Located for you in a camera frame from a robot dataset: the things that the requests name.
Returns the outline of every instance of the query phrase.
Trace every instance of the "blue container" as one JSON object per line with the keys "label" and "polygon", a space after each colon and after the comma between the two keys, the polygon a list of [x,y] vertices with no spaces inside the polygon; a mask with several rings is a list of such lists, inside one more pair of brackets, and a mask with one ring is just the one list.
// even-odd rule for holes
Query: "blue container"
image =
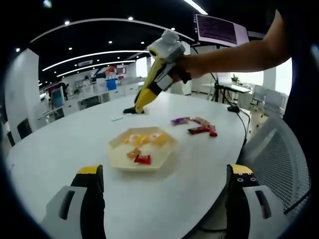
{"label": "blue container", "polygon": [[106,87],[109,91],[116,90],[116,78],[106,80]]}

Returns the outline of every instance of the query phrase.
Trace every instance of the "hand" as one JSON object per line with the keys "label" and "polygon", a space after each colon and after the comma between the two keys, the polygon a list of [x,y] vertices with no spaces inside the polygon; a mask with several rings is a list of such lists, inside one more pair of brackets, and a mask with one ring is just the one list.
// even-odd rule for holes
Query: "hand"
{"label": "hand", "polygon": [[205,74],[201,62],[200,55],[185,55],[178,61],[178,64],[190,74],[192,79],[197,79]]}

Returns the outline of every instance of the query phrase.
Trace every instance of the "ceiling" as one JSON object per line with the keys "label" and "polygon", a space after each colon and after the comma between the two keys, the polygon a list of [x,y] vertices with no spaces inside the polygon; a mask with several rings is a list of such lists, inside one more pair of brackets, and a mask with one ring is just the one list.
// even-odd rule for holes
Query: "ceiling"
{"label": "ceiling", "polygon": [[[248,31],[266,33],[269,28],[269,15],[274,12],[268,1],[255,0],[194,0],[210,16],[223,18],[247,28]],[[104,54],[86,57],[42,72],[52,64],[69,58],[105,51],[144,50],[147,45],[160,37],[163,30],[121,21],[95,21],[65,26],[44,35],[30,43],[42,33],[64,25],[66,20],[75,22],[91,18],[124,18],[149,22],[167,28],[175,27],[190,38],[195,39],[192,17],[198,13],[183,0],[51,0],[52,8],[45,8],[43,1],[14,2],[16,23],[10,25],[11,45],[21,50],[30,48],[39,55],[39,79],[54,82],[57,74],[79,67],[74,65],[93,60],[92,64],[125,60],[135,53]],[[188,43],[189,39],[181,37]]]}

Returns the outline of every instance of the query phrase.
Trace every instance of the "human arm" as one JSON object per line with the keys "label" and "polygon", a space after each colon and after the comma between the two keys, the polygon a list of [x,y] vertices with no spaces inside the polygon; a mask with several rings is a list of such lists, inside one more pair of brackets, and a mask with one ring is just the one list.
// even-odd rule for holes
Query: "human arm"
{"label": "human arm", "polygon": [[256,72],[280,65],[290,58],[284,23],[278,11],[263,40],[238,47],[184,56],[180,64],[197,78],[210,72]]}

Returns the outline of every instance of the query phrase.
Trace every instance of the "hexagonal plate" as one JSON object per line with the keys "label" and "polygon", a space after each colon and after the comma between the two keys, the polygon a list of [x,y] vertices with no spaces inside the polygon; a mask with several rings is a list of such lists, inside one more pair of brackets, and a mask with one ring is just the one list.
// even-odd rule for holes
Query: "hexagonal plate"
{"label": "hexagonal plate", "polygon": [[[134,163],[134,160],[129,159],[126,154],[132,151],[135,147],[128,143],[122,143],[122,138],[128,137],[131,134],[151,133],[164,134],[167,136],[167,142],[161,147],[151,143],[139,147],[139,150],[142,151],[141,155],[151,155],[152,164],[145,165]],[[177,146],[177,140],[159,127],[130,128],[108,143],[108,158],[111,166],[121,170],[154,171],[158,170],[163,165],[169,155],[176,150]]]}

